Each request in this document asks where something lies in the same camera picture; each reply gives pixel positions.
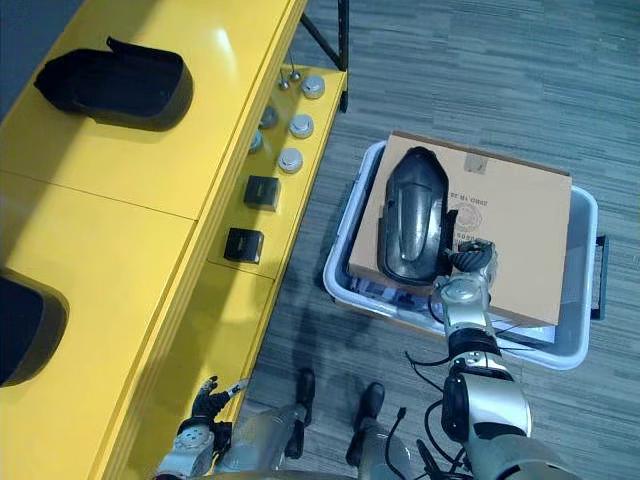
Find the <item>yellow shelf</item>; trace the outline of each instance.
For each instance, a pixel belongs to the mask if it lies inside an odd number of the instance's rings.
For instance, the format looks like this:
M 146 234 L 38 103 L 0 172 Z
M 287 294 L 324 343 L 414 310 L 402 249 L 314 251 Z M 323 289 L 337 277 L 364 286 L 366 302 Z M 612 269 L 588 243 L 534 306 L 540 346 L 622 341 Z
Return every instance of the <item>yellow shelf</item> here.
M 231 379 L 250 373 L 274 290 L 268 278 L 204 266 L 137 432 L 131 432 L 130 453 L 122 458 L 122 469 L 111 472 L 112 478 L 152 478 L 171 449 L 178 425 L 189 417 L 202 382 L 216 374 L 224 388 Z M 240 400 L 236 397 L 221 418 L 233 418 Z
M 0 191 L 3 267 L 70 306 L 45 368 L 0 389 L 0 477 L 83 478 L 193 222 L 12 174 Z
M 86 0 L 45 61 L 107 35 L 176 51 L 195 84 L 184 119 L 98 125 L 34 78 L 5 117 L 2 266 L 70 311 L 50 363 L 0 393 L 0 477 L 118 478 L 305 4 Z
M 315 133 L 308 139 L 294 140 L 285 128 L 263 131 L 265 148 L 247 155 L 211 250 L 215 252 L 216 245 L 224 247 L 229 226 L 259 229 L 265 235 L 260 264 L 231 263 L 210 254 L 175 340 L 163 358 L 149 402 L 136 421 L 120 432 L 119 453 L 110 463 L 110 477 L 149 478 L 169 451 L 177 426 L 188 418 L 202 382 L 215 374 L 224 387 L 253 370 L 346 81 L 345 73 L 334 70 L 301 68 L 301 72 L 323 75 L 324 96 L 311 101 L 302 99 L 293 88 L 287 92 L 276 88 L 270 104 L 285 126 L 288 122 L 282 119 L 296 113 L 312 114 Z M 302 170 L 293 175 L 277 171 L 273 159 L 279 144 L 295 144 L 304 152 Z M 251 174 L 280 178 L 277 212 L 244 205 L 246 178 Z M 241 401 L 242 397 L 236 397 L 219 420 L 234 421 Z
M 2 170 L 198 219 L 253 106 L 265 53 L 278 51 L 274 75 L 289 44 L 278 46 L 282 30 L 291 14 L 295 28 L 305 3 L 86 1 L 47 58 L 76 48 L 105 50 L 108 36 L 174 51 L 194 80 L 189 111 L 167 132 L 114 128 L 59 112 L 29 82 L 1 131 Z M 268 85 L 265 95 L 270 91 Z
M 210 262 L 275 279 L 282 261 L 288 259 L 288 250 L 297 231 L 292 230 L 291 226 L 297 223 L 302 214 L 303 205 L 313 186 L 346 80 L 346 74 L 336 70 L 314 67 L 298 69 L 303 78 L 321 75 L 325 81 L 325 93 L 318 99 L 309 100 L 300 90 L 301 82 L 291 82 L 290 89 L 286 91 L 278 88 L 273 90 L 268 104 L 278 113 L 278 124 L 260 130 L 264 138 L 263 147 L 247 155 L 218 235 L 207 256 Z M 289 71 L 288 68 L 283 69 L 285 76 Z M 301 113 L 310 115 L 315 125 L 313 134 L 306 139 L 297 139 L 289 133 L 289 122 L 294 115 Z M 280 151 L 288 147 L 297 148 L 304 159 L 302 169 L 294 174 L 285 173 L 277 166 Z M 244 204 L 244 192 L 250 175 L 280 180 L 280 198 L 275 212 L 252 209 Z M 224 258 L 227 233 L 231 227 L 250 228 L 264 234 L 259 264 L 230 262 Z

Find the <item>brown cardboard box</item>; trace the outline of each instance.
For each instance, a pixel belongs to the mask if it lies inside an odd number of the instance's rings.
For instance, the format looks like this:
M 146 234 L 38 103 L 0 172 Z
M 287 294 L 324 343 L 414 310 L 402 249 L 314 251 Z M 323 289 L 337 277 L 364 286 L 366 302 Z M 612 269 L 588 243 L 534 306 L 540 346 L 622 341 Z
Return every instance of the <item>brown cardboard box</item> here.
M 449 209 L 458 210 L 454 245 L 483 238 L 496 244 L 498 275 L 490 310 L 522 326 L 556 325 L 569 221 L 571 177 L 559 170 L 514 158 L 393 132 L 356 236 L 349 272 L 376 283 L 407 287 L 378 270 L 378 220 L 387 179 L 406 151 L 433 151 L 449 177 Z

